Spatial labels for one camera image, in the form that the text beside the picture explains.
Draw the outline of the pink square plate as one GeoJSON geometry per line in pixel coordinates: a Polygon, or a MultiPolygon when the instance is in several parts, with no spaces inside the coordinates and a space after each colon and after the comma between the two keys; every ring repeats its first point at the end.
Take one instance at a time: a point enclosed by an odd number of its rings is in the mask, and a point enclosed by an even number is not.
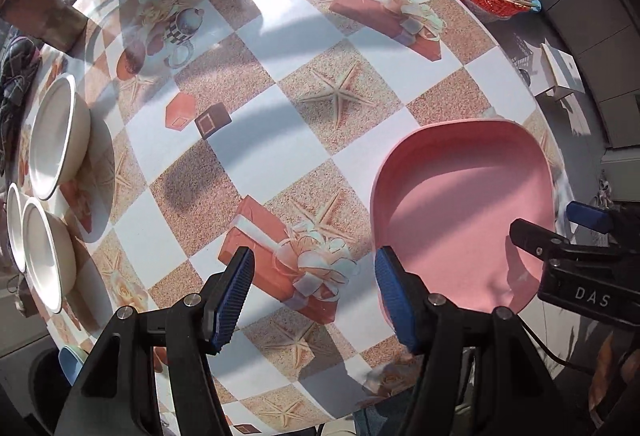
{"type": "Polygon", "coordinates": [[[431,292],[477,312],[521,312],[537,293],[542,263],[517,248],[509,230],[519,218],[553,229],[550,166],[518,123],[424,126],[388,152],[370,217],[373,246],[390,246],[431,292]]]}

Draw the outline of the white foam bowl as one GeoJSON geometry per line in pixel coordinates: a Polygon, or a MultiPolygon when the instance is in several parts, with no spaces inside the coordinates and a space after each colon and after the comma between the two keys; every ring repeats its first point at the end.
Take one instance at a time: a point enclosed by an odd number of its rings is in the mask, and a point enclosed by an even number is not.
{"type": "Polygon", "coordinates": [[[23,210],[27,201],[26,194],[22,193],[15,182],[9,186],[6,194],[6,223],[10,247],[17,270],[26,272],[26,255],[23,241],[23,210]]]}
{"type": "Polygon", "coordinates": [[[64,222],[36,198],[25,202],[22,227],[27,275],[42,304],[56,315],[76,281],[72,238],[64,222]]]}
{"type": "Polygon", "coordinates": [[[61,74],[44,94],[30,136],[28,168],[36,198],[47,201],[81,167],[91,136],[90,110],[72,74],[61,74]]]}

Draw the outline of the small white box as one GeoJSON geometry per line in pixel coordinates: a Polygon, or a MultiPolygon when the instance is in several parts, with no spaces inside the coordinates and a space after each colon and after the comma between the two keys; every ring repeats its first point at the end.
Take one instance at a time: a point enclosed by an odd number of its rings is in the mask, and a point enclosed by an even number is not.
{"type": "Polygon", "coordinates": [[[572,55],[547,43],[534,55],[529,89],[535,97],[548,96],[558,101],[573,94],[584,94],[577,63],[572,55]]]}

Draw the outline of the patterned vinyl tablecloth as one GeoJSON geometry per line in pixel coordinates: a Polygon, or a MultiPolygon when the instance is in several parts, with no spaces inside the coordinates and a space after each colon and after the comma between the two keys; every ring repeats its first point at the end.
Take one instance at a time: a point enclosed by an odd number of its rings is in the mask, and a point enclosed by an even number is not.
{"type": "Polygon", "coordinates": [[[562,156],[497,41],[458,0],[78,0],[69,55],[43,48],[92,117],[78,176],[49,200],[74,295],[43,319],[90,350],[115,309],[168,307],[254,245],[257,281],[210,370],[235,435],[302,430],[419,371],[378,306],[369,202],[396,142],[501,116],[562,156]]]}

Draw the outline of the blue dish under basket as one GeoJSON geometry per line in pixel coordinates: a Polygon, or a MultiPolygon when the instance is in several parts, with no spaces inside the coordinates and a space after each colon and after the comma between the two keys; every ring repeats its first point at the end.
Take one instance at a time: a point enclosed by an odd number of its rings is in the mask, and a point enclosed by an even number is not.
{"type": "Polygon", "coordinates": [[[541,12],[542,6],[540,0],[527,0],[529,3],[529,10],[533,12],[541,12]]]}

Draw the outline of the dark plaid cloth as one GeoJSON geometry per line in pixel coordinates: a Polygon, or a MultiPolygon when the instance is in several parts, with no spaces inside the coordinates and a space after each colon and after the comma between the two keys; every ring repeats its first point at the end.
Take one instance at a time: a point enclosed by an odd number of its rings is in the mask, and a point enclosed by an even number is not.
{"type": "Polygon", "coordinates": [[[10,41],[1,59],[1,174],[9,165],[18,122],[41,63],[40,49],[28,36],[10,41]]]}

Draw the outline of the copper thermos bottle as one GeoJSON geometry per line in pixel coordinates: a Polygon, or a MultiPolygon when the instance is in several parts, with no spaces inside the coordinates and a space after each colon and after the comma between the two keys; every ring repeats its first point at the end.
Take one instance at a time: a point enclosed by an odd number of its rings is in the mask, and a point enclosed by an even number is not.
{"type": "Polygon", "coordinates": [[[68,52],[88,18],[64,0],[1,0],[1,19],[60,52],[68,52]]]}

